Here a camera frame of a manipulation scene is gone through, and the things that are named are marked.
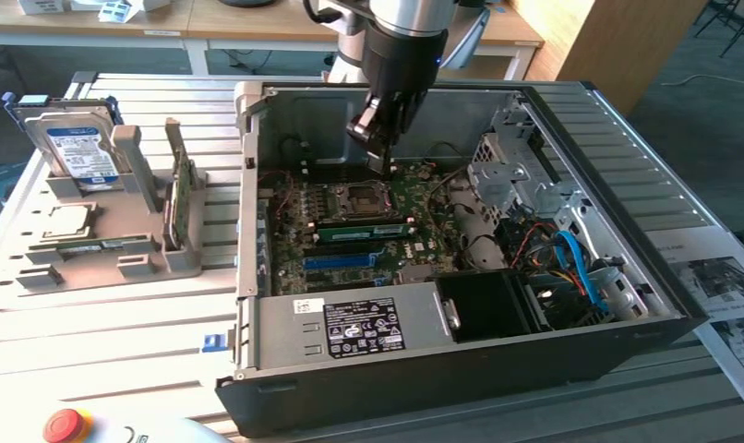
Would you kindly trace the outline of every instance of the metal bracket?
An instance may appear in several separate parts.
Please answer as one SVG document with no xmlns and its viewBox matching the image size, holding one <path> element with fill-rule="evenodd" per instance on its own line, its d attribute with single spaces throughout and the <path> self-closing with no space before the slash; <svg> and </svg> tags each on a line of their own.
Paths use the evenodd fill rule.
<svg viewBox="0 0 744 443">
<path fill-rule="evenodd" d="M 505 211 L 514 202 L 514 182 L 529 180 L 519 165 L 498 162 L 473 162 L 467 166 L 467 177 L 483 204 Z"/>
</svg>

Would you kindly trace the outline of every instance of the desk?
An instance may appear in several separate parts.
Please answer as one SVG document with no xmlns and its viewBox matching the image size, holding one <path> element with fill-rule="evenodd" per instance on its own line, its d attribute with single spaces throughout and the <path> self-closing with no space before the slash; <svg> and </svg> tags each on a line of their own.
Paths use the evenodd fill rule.
<svg viewBox="0 0 744 443">
<path fill-rule="evenodd" d="M 475 54 L 510 57 L 502 78 L 522 79 L 542 39 L 505 11 L 493 10 Z M 99 23 L 95 12 L 25 16 L 13 0 L 0 0 L 0 44 L 183 49 L 192 74 L 204 76 L 209 49 L 334 52 L 336 34 L 308 20 L 300 0 L 251 9 L 217 0 L 172 0 L 127 24 Z"/>
<path fill-rule="evenodd" d="M 80 90 L 97 98 L 108 92 L 119 98 L 127 124 L 141 126 L 140 146 L 153 169 L 171 167 L 172 162 L 161 123 L 167 116 L 181 121 L 185 148 L 207 171 L 213 203 L 207 207 L 201 238 L 216 245 L 208 246 L 201 259 L 204 284 L 171 281 L 160 291 L 105 288 L 0 299 L 0 396 L 14 392 L 49 396 L 97 411 L 189 417 L 232 441 L 251 443 L 238 436 L 212 389 L 213 357 L 227 364 L 229 356 L 197 353 L 203 335 L 224 333 L 236 315 L 236 248 L 231 243 L 236 241 L 243 168 L 232 87 L 244 79 L 260 78 L 100 74 L 92 84 L 71 85 L 71 93 Z M 648 149 L 625 138 L 630 129 L 624 123 L 614 125 L 614 112 L 594 104 L 593 95 L 575 82 L 534 87 L 586 155 L 605 158 L 602 148 Z M 603 131 L 613 134 L 599 135 Z M 2 210 L 0 257 L 10 253 L 8 237 L 18 234 L 16 223 L 34 208 L 45 186 L 41 164 L 36 154 Z M 617 174 L 614 165 L 607 165 L 609 173 Z M 669 173 L 653 167 L 645 171 Z M 633 192 L 649 186 L 634 187 L 621 185 L 617 192 L 624 193 L 620 196 L 628 193 L 629 211 L 640 223 L 648 223 L 644 229 L 698 225 L 690 213 L 684 219 L 662 217 L 657 222 L 653 212 L 640 205 L 642 194 Z M 704 346 L 689 335 L 633 357 L 593 383 L 264 441 L 304 441 L 315 434 L 332 436 L 331 441 L 366 443 L 744 441 L 744 403 Z"/>
</svg>

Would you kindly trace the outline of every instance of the white cable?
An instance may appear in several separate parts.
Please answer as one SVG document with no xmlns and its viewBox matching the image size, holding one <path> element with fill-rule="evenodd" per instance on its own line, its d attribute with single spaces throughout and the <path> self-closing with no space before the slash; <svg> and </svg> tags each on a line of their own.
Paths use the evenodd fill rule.
<svg viewBox="0 0 744 443">
<path fill-rule="evenodd" d="M 684 80 L 677 81 L 676 83 L 660 83 L 658 86 L 684 86 L 686 85 L 693 79 L 696 78 L 716 78 L 717 80 L 733 81 L 734 83 L 741 83 L 744 85 L 744 80 L 738 80 L 736 78 L 720 77 L 720 76 L 709 76 L 708 74 L 694 74 L 693 76 L 686 77 Z"/>
</svg>

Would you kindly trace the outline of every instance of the robotic arm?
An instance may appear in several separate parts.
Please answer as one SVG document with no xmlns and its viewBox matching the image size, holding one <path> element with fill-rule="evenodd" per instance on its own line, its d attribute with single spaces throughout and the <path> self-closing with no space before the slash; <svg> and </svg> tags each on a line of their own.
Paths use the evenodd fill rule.
<svg viewBox="0 0 744 443">
<path fill-rule="evenodd" d="M 339 33 L 328 81 L 368 81 L 363 110 L 347 132 L 387 171 L 390 149 L 407 131 L 441 67 L 465 66 L 489 19 L 483 0 L 320 0 L 304 8 Z"/>
</svg>

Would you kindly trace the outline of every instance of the table leg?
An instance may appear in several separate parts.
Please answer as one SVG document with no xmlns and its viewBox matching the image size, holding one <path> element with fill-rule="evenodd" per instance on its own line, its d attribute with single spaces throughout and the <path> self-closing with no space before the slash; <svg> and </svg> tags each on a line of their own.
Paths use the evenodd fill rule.
<svg viewBox="0 0 744 443">
<path fill-rule="evenodd" d="M 191 66 L 192 76 L 207 76 L 208 58 L 205 51 L 208 50 L 208 41 L 185 39 L 183 40 L 183 49 L 188 53 L 188 65 Z"/>
<path fill-rule="evenodd" d="M 533 58 L 533 53 L 535 48 L 533 46 L 522 46 L 517 48 L 514 57 L 509 62 L 509 68 L 506 69 L 506 75 L 503 80 L 522 80 L 525 78 L 525 73 L 529 70 L 530 59 Z"/>
</svg>

